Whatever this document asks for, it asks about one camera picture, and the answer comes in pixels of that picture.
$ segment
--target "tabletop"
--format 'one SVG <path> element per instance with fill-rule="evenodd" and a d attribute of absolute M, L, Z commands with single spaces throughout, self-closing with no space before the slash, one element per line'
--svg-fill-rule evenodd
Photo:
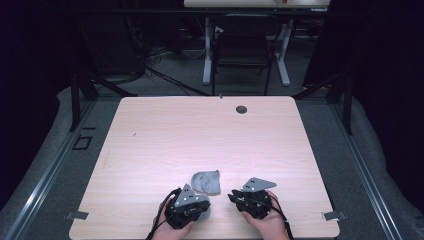
<path fill-rule="evenodd" d="M 186 239 L 260 238 L 227 196 L 251 177 L 277 184 L 295 237 L 339 234 L 322 218 L 332 207 L 291 97 L 137 97 L 121 100 L 70 237 L 144 239 L 172 190 L 215 170 L 221 194 Z"/>
<path fill-rule="evenodd" d="M 184 0 L 185 7 L 326 8 L 330 0 Z"/>

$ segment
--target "dark background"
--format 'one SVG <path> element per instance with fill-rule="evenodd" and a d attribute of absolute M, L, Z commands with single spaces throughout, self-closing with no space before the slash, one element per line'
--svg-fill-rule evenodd
<path fill-rule="evenodd" d="M 161 6 L 181 7 L 181 1 L 168 3 L 175 5 Z M 142 71 L 124 19 L 86 19 L 78 26 L 75 19 L 46 14 L 44 4 L 25 0 L 0 3 L 1 207 L 43 143 L 58 111 L 56 95 L 70 85 L 76 68 L 83 66 L 94 72 Z M 91 8 L 122 6 L 115 1 L 70 2 L 71 6 L 78 4 Z M 421 211 L 423 4 L 419 0 L 333 0 L 329 11 L 359 11 L 364 14 L 364 21 L 324 23 L 304 82 L 319 83 L 352 69 L 353 64 L 354 95 L 380 139 L 387 171 L 405 197 Z M 48 5 L 63 7 L 64 3 Z M 158 41 L 179 51 L 178 27 L 184 20 L 174 20 L 152 19 L 156 28 L 151 30 Z M 84 34 L 90 35 L 92 42 L 87 43 Z M 90 44 L 106 54 L 97 56 Z"/>

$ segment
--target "black cable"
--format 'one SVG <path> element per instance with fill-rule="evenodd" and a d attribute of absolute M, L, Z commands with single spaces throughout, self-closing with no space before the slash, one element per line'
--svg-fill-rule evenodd
<path fill-rule="evenodd" d="M 159 225 L 159 218 L 160 215 L 162 214 L 163 208 L 165 207 L 166 202 L 168 202 L 168 199 L 172 196 L 172 195 L 177 195 L 178 193 L 181 192 L 181 188 L 175 189 L 173 191 L 171 191 L 168 196 L 166 196 L 166 198 L 163 200 L 163 202 L 159 205 L 159 209 L 158 209 L 158 214 L 156 215 L 155 218 L 155 222 L 153 223 L 152 226 L 152 230 L 150 231 L 149 235 L 147 235 L 146 240 L 151 240 L 153 238 L 153 235 L 155 234 L 155 231 L 164 223 L 167 221 L 167 219 L 163 220 L 163 222 L 161 222 Z"/>
<path fill-rule="evenodd" d="M 143 75 L 144 75 L 144 72 L 135 72 L 135 73 L 131 74 L 130 76 L 124 78 L 124 79 L 119 79 L 119 80 L 108 79 L 107 81 L 110 82 L 110 83 L 113 83 L 115 85 L 120 85 L 120 84 L 134 82 L 135 80 L 141 78 Z"/>
<path fill-rule="evenodd" d="M 185 91 L 183 88 L 188 89 L 188 90 L 190 90 L 190 91 L 192 91 L 192 92 L 195 92 L 195 93 L 197 93 L 197 94 L 200 94 L 200 95 L 202 95 L 202 96 L 210 96 L 210 94 L 208 94 L 208 93 L 205 93 L 205 92 L 200 91 L 200 90 L 198 90 L 198 89 L 196 89 L 196 88 L 190 87 L 190 86 L 188 86 L 188 85 L 186 85 L 186 84 L 184 84 L 184 83 L 182 83 L 182 82 L 180 82 L 180 81 L 178 81 L 178 80 L 176 80 L 176 79 L 174 79 L 174 78 L 172 78 L 172 77 L 169 77 L 169 76 L 167 76 L 167 75 L 165 75 L 165 74 L 163 74 L 163 73 L 160 73 L 160 72 L 158 72 L 158 71 L 154 70 L 154 69 L 153 69 L 153 68 L 151 68 L 151 67 L 146 66 L 146 69 L 147 69 L 147 70 L 149 70 L 152 74 L 155 74 L 156 76 L 158 76 L 158 77 L 162 78 L 163 80 L 165 80 L 165 81 L 167 81 L 167 82 L 170 82 L 170 83 L 172 83 L 172 84 L 175 84 L 175 85 L 176 85 L 176 86 L 178 86 L 181 90 L 183 90 L 183 91 L 184 91 L 184 92 L 185 92 L 188 96 L 190 96 L 190 94 L 189 94 L 187 91 Z"/>
<path fill-rule="evenodd" d="M 150 53 L 150 56 L 146 59 L 145 66 L 144 67 L 151 67 L 157 63 L 160 63 L 162 61 L 161 52 L 158 51 L 161 50 L 160 47 L 156 47 L 156 49 L 153 49 Z"/>
<path fill-rule="evenodd" d="M 251 201 L 251 202 L 254 202 L 254 203 L 258 203 L 258 204 L 262 204 L 262 205 L 264 205 L 265 207 L 268 207 L 268 208 L 270 208 L 270 209 L 273 209 L 273 210 L 275 210 L 278 214 L 280 214 L 280 216 L 283 218 L 283 221 L 284 221 L 284 226 L 285 226 L 285 228 L 286 228 L 286 232 L 287 232 L 287 235 L 289 236 L 289 239 L 294 239 L 293 238 L 293 233 L 291 232 L 291 228 L 290 228 L 290 223 L 289 223 L 289 221 L 287 220 L 287 217 L 284 215 L 284 213 L 281 211 L 281 206 L 280 206 L 280 203 L 278 202 L 278 200 L 275 198 L 275 197 L 273 197 L 273 196 L 270 196 L 272 199 L 274 199 L 276 202 L 277 202 L 277 205 L 278 205 L 278 207 L 280 208 L 280 209 L 277 209 L 276 207 L 274 207 L 274 206 L 269 206 L 268 204 L 266 204 L 266 203 L 264 203 L 264 202 L 261 202 L 261 201 L 257 201 L 257 200 L 254 200 L 254 199 L 249 199 L 249 201 Z"/>

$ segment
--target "hand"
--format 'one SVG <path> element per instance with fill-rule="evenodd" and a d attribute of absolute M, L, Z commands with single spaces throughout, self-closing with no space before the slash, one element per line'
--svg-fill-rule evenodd
<path fill-rule="evenodd" d="M 267 193 L 271 197 L 272 206 L 279 209 L 277 196 L 271 191 L 267 191 Z M 289 240 L 283 217 L 275 210 L 271 209 L 269 214 L 263 219 L 255 219 L 245 211 L 242 212 L 242 215 L 250 225 L 261 233 L 264 240 Z"/>
<path fill-rule="evenodd" d="M 165 206 L 162 209 L 162 212 L 159 217 L 159 224 L 162 223 L 158 229 L 156 229 L 155 233 L 153 234 L 152 240 L 180 240 L 187 236 L 187 234 L 191 231 L 193 228 L 194 222 L 190 222 L 186 226 L 184 226 L 182 229 L 174 229 L 171 227 L 171 225 L 168 224 L 165 217 L 165 210 L 166 207 L 169 204 L 169 201 L 171 199 L 168 199 L 168 201 L 165 203 Z"/>

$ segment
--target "desk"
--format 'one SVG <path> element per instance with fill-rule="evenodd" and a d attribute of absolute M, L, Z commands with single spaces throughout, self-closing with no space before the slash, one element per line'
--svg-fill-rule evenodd
<path fill-rule="evenodd" d="M 250 177 L 277 183 L 295 237 L 339 234 L 321 216 L 331 204 L 291 97 L 140 97 L 121 101 L 79 207 L 88 217 L 70 237 L 145 238 L 171 190 L 214 170 L 221 194 L 187 239 L 259 238 L 227 196 Z"/>
<path fill-rule="evenodd" d="M 276 9 L 326 9 L 330 0 L 184 0 L 184 6 L 188 8 L 276 8 Z M 279 53 L 276 54 L 278 70 L 280 71 L 281 82 L 283 86 L 290 86 L 289 76 L 284 56 L 286 55 L 289 43 L 293 21 L 284 24 L 282 32 L 282 46 Z M 211 27 L 209 19 L 205 23 L 205 67 L 203 71 L 203 84 L 210 83 L 212 58 L 210 50 Z"/>

